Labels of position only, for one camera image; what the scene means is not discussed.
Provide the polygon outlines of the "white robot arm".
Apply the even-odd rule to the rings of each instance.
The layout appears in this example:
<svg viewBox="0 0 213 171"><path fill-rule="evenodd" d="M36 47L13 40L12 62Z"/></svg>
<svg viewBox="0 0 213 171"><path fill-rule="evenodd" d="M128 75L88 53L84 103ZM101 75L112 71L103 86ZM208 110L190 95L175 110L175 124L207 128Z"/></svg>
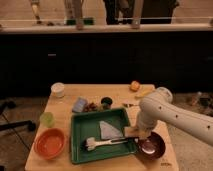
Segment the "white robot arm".
<svg viewBox="0 0 213 171"><path fill-rule="evenodd" d="M176 107L172 100L172 93L165 87L158 87L140 100L136 125L144 136L147 137L160 120L213 146L213 118Z"/></svg>

